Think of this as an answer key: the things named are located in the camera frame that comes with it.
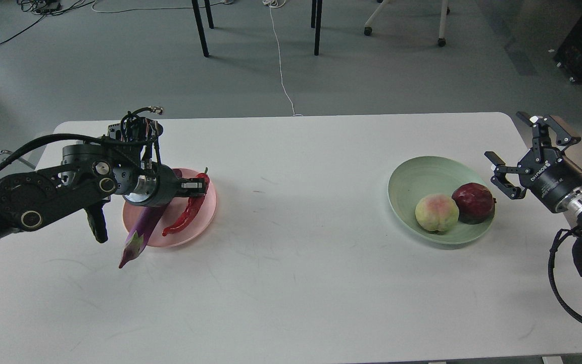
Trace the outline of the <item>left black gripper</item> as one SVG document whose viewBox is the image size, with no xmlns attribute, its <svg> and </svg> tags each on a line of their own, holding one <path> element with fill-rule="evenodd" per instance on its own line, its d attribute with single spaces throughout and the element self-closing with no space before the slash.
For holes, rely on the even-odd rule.
<svg viewBox="0 0 582 364">
<path fill-rule="evenodd" d="M 207 193 L 205 180 L 183 180 L 175 174 L 157 176 L 127 175 L 122 178 L 122 196 L 139 207 L 162 207 L 170 203 L 180 189 L 181 197 L 201 197 Z"/>
</svg>

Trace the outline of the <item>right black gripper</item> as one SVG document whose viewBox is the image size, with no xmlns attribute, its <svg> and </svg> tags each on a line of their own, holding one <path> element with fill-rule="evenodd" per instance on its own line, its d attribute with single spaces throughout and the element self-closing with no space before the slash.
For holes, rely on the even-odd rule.
<svg viewBox="0 0 582 364">
<path fill-rule="evenodd" d="M 520 159 L 519 166 L 507 166 L 493 151 L 484 156 L 491 162 L 491 182 L 510 200 L 522 200 L 526 189 L 540 200 L 552 213 L 567 210 L 563 205 L 566 196 L 573 190 L 582 189 L 582 169 L 564 155 L 567 148 L 577 145 L 581 136 L 566 120 L 556 115 L 530 115 L 518 111 L 516 116 L 531 127 L 533 148 Z M 520 175 L 518 187 L 509 182 L 508 174 Z"/>
</svg>

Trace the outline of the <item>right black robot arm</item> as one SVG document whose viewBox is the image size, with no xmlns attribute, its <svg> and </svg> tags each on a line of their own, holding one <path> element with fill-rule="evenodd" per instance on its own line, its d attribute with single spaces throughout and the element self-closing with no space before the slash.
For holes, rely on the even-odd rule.
<svg viewBox="0 0 582 364">
<path fill-rule="evenodd" d="M 561 118 L 552 115 L 517 117 L 531 128 L 531 147 L 515 166 L 508 166 L 495 152 L 487 151 L 494 175 L 491 182 L 511 200 L 522 200 L 531 192 L 550 212 L 568 212 L 576 224 L 557 231 L 548 256 L 548 281 L 561 307 L 582 324 L 582 315 L 561 297 L 556 284 L 556 254 L 563 242 L 573 237 L 572 261 L 582 278 L 582 169 L 566 150 L 580 142 L 579 134 Z"/>
</svg>

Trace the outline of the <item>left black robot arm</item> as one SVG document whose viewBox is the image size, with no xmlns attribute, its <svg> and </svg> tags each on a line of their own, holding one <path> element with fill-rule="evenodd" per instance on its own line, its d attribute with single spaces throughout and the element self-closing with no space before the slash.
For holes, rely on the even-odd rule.
<svg viewBox="0 0 582 364">
<path fill-rule="evenodd" d="M 143 113 L 162 114 L 157 106 L 129 111 L 100 138 L 58 133 L 36 138 L 0 163 L 0 172 L 37 148 L 58 141 L 63 147 L 59 166 L 0 178 L 0 238 L 36 231 L 79 210 L 87 213 L 95 239 L 106 242 L 103 207 L 112 195 L 133 206 L 160 208 L 175 198 L 201 198 L 210 180 L 185 178 L 160 160 L 163 127 Z"/>
</svg>

